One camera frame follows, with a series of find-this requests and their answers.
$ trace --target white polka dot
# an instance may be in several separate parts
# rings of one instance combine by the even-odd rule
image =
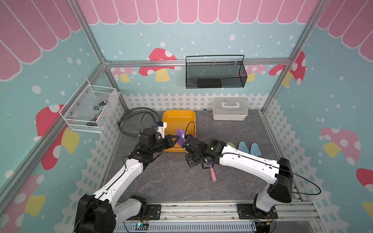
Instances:
[[[164,52],[164,54],[165,54],[167,57],[172,57],[172,53],[168,52],[167,50]]]
[[[16,196],[16,198],[14,199],[14,202],[19,204],[19,203],[22,203],[25,199],[26,199],[26,194],[23,192]]]
[[[324,138],[327,139],[327,140],[329,140],[329,141],[332,140],[332,138],[329,135],[324,135]]]
[[[24,216],[25,214],[21,214],[18,218],[17,218],[17,220],[16,220],[16,226],[17,227],[21,227],[22,226],[22,223],[23,223],[23,216]]]
[[[49,110],[52,112],[52,113],[56,113],[60,110],[60,106],[58,104],[55,104],[55,105],[51,105],[49,106]]]
[[[1,215],[1,217],[0,217],[0,226],[4,227],[5,224],[8,223],[8,221],[9,221],[9,215],[7,215],[7,214]]]
[[[44,175],[40,175],[38,176],[38,178],[36,178],[36,183],[41,184],[43,180],[44,180]]]
[[[353,158],[346,158],[347,162],[350,164],[350,165],[354,165],[355,164],[355,160]]]
[[[53,156],[54,156],[55,158],[59,158],[59,157],[60,157],[60,151],[61,151],[61,145],[56,146],[56,147],[53,149]]]
[[[13,171],[9,170],[9,171],[5,172],[4,176],[5,176],[5,178],[9,178],[12,174],[13,174]]]
[[[358,150],[361,150],[361,145],[360,145],[360,142],[355,142],[354,143],[354,147]]]
[[[41,93],[41,89],[39,86],[32,86],[32,92],[35,93],[35,94],[40,94]]]
[[[346,139],[342,139],[342,140],[339,142],[339,144],[340,144],[341,146],[343,146],[343,147],[348,146],[348,142],[347,142]]]

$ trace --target red mushroom cap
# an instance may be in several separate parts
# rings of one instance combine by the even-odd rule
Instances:
[[[177,58],[170,52],[162,48],[156,48],[151,52],[147,60],[158,61],[158,60],[177,60]],[[158,66],[158,67],[141,67],[139,73],[142,76],[148,76],[160,69],[173,69],[181,70],[181,66]]]

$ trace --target mushroom wall decal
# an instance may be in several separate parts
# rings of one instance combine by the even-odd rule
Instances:
[[[325,138],[330,141],[323,146],[330,157],[334,158],[338,152],[342,151],[350,165],[354,165],[359,160],[360,140],[353,131],[322,128],[321,135],[321,139]]]
[[[269,71],[269,75],[275,76],[279,75],[283,69],[284,65],[277,65],[274,68],[272,68]],[[286,88],[289,88],[290,80],[292,77],[294,77],[295,82],[299,86],[302,84],[304,75],[306,70],[306,60],[305,60],[305,54],[303,51],[299,54],[298,58],[296,59],[295,63],[291,67],[289,73],[286,75],[282,85]]]
[[[356,171],[356,178],[366,189],[373,193],[373,171],[359,168]]]
[[[247,79],[246,82],[252,82],[255,80],[255,74],[265,74],[267,72],[267,68],[265,65],[249,65],[246,66],[246,73]]]
[[[153,50],[153,52],[151,52],[147,60],[177,60],[177,58],[165,49],[156,48]],[[148,76],[155,72],[157,82],[167,82],[168,80],[170,80],[170,76],[167,73],[167,69],[181,70],[181,66],[141,67],[139,73],[142,76]]]
[[[36,130],[38,136],[34,138],[35,141],[39,140],[54,120],[60,116],[59,111],[62,107],[63,104],[51,105],[38,112],[36,115]],[[41,165],[45,170],[54,168],[60,156],[61,146],[64,146],[69,154],[72,154],[78,143],[79,134],[72,132],[66,125],[41,159]]]
[[[121,82],[131,81],[128,77],[128,74],[136,75],[136,71],[131,67],[111,68],[110,71],[113,74],[115,80],[119,80],[120,77]]]
[[[21,229],[25,214],[36,217],[43,207],[45,195],[35,196],[32,193],[43,182],[44,175],[30,176],[14,200],[9,204],[0,217],[1,233],[18,233]]]

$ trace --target white picket fence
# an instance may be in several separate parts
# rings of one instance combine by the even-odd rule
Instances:
[[[284,111],[280,110],[281,105],[277,105],[277,101],[272,100],[265,114],[281,147],[282,154],[290,161],[293,172],[314,182],[321,189],[321,194],[307,195],[305,199],[313,201],[317,213],[328,231],[339,232],[337,230],[342,230],[347,233],[349,223],[339,218],[337,214],[339,207],[330,202],[331,193],[323,189],[322,183],[324,180],[316,177],[316,168],[310,165],[311,158],[304,155],[305,148],[300,147],[300,139],[295,138],[295,131],[292,131],[291,124],[286,122],[288,118],[283,116]],[[313,184],[305,183],[303,179],[297,176],[294,176],[294,181],[299,192],[317,193],[319,191]]]
[[[249,109],[261,109],[268,98],[268,93],[265,95],[261,95],[260,93],[258,95],[254,95],[253,93],[250,95],[246,95],[246,93],[242,95],[238,95],[238,93],[235,95],[231,95],[230,93],[228,95],[223,95],[223,93],[220,95],[216,95],[215,93],[213,95],[208,95],[207,93],[205,95],[201,95],[200,93],[198,95],[186,95],[185,93],[182,95],[171,95],[169,93],[168,95],[160,94],[159,96],[156,94],[153,94],[152,96],[149,96],[148,94],[145,94],[144,96],[141,96],[140,94],[134,96],[131,94],[130,96],[123,95],[123,98],[129,109],[148,107],[155,110],[211,110],[211,101],[215,96],[244,96],[248,101]]]

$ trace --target wall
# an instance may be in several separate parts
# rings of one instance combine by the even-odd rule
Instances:
[[[250,109],[261,109],[279,73],[269,74],[275,65],[245,67],[248,79],[244,88],[186,89],[185,67],[181,66],[175,67],[175,70],[161,69],[146,76],[141,75],[140,67],[117,67],[111,72],[129,108],[210,110],[214,96],[246,96]]]
[[[321,187],[307,199],[330,233],[373,231],[372,11],[373,1],[332,1],[303,49],[302,84],[291,79],[266,111],[293,171]]]
[[[80,0],[107,60],[145,60],[155,48],[289,57],[317,0]]]

